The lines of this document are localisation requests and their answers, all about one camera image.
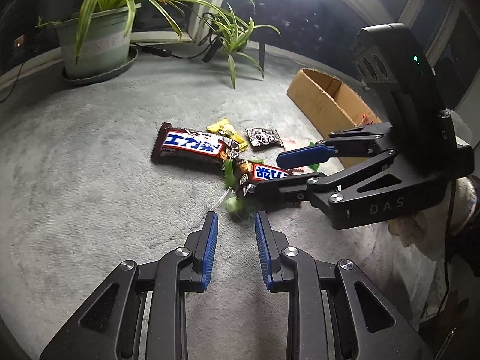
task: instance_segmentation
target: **cardboard box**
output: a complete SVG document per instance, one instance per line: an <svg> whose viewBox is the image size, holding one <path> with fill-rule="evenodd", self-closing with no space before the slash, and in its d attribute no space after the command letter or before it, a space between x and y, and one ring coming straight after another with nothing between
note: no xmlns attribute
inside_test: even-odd
<svg viewBox="0 0 480 360"><path fill-rule="evenodd" d="M301 69L287 94L324 139L333 131L362 125L363 119L363 122L366 119L369 123L382 122L352 88L316 70ZM340 158L340 161L345 168L349 168L365 159Z"/></svg>

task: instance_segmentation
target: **brown candy wrapper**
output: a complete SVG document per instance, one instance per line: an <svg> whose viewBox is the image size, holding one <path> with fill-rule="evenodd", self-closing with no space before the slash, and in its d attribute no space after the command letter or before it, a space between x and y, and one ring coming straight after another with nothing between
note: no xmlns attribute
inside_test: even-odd
<svg viewBox="0 0 480 360"><path fill-rule="evenodd" d="M151 160L157 164L161 162L162 157L172 156L222 166L227 159L239 156L239 144L220 135L163 123L158 132Z"/></svg>
<svg viewBox="0 0 480 360"><path fill-rule="evenodd" d="M240 146L240 151L243 152L248 148L248 143L244 140L239 133L235 131L234 126L232 126L228 119L222 119L217 123L214 123L211 126L207 127L207 131L214 134L220 134L224 137L233 139Z"/></svg>
<svg viewBox="0 0 480 360"><path fill-rule="evenodd" d="M265 128L246 128L245 132L252 147L268 145L277 145L283 147L282 139L280 138L277 130L267 130Z"/></svg>
<svg viewBox="0 0 480 360"><path fill-rule="evenodd" d="M234 161L233 173L239 182L237 197L244 198L247 193L255 193L259 181L279 179L291 176L291 171L273 166L237 159Z"/></svg>

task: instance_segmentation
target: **white glove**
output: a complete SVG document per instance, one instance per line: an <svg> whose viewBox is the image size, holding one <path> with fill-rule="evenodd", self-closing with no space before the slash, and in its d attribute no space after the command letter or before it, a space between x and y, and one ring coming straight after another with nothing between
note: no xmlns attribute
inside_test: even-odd
<svg viewBox="0 0 480 360"><path fill-rule="evenodd" d="M450 183L442 202L412 216L403 216L388 221L388 230L400 237L405 248L414 244L417 249L432 261L443 258L445 253L445 229L450 206ZM455 202L449 235L458 233L475 211L477 195L467 178L456 181Z"/></svg>

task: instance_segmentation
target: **gray blanket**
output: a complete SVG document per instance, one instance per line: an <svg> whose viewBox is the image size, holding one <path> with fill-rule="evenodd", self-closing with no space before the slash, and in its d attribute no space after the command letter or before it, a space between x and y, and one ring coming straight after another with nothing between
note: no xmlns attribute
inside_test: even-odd
<svg viewBox="0 0 480 360"><path fill-rule="evenodd" d="M264 82L238 64L237 90L219 62L141 55L122 76L84 88L62 84L60 68L22 80L0 106L0 314L33 359L114 267L183 245L223 194L219 174L150 163L163 121L202 130L228 117L240 131L321 138L286 95L300 67L285 59L267 56ZM278 153L261 157L275 164ZM320 168L340 169L337 160ZM316 259L355 261L418 324L434 264L384 225L335 231L308 203L270 221ZM267 292L259 265L252 222L219 212L212 282L187 298L190 358L284 357L287 295Z"/></svg>

